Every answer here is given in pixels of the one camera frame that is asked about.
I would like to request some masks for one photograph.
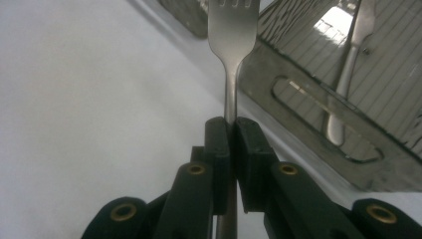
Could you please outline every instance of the silver knife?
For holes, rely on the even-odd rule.
[[[375,26],[375,0],[360,0],[353,31],[351,32],[350,49],[347,53],[335,92],[347,99],[354,62],[363,40],[372,34]],[[344,143],[344,125],[341,120],[329,115],[326,121],[325,135],[334,145]]]

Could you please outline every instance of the utensil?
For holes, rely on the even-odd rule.
[[[347,99],[350,86],[351,74],[354,63],[363,40],[372,34],[375,26],[375,0],[361,0],[356,14],[350,49],[347,53],[341,75],[335,92]],[[325,135],[334,145],[341,146],[344,143],[344,125],[341,120],[329,115],[326,121]]]
[[[257,36],[259,0],[209,0],[208,41],[226,70],[224,119],[231,137],[237,117],[237,72],[252,51]],[[227,212],[217,220],[216,237],[237,238],[236,179],[231,172]]]

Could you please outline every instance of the metal fork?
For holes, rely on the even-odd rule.
[[[208,4],[208,41],[226,70],[224,119],[231,138],[237,117],[237,73],[242,60],[255,45],[260,0],[209,0]],[[227,212],[217,220],[218,239],[237,238],[236,189],[231,171]]]

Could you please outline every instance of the white surface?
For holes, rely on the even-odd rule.
[[[0,3],[0,238],[80,238],[111,200],[149,202],[168,190],[191,146],[203,145],[204,123],[223,112],[222,66],[206,41],[181,41],[143,7]],[[278,128],[265,128],[277,149],[289,144],[248,99],[239,110]],[[295,149],[313,157],[299,147],[286,155]],[[339,203],[367,196],[310,165]],[[401,201],[411,213],[414,200]],[[239,238],[266,238],[262,214],[239,221]]]

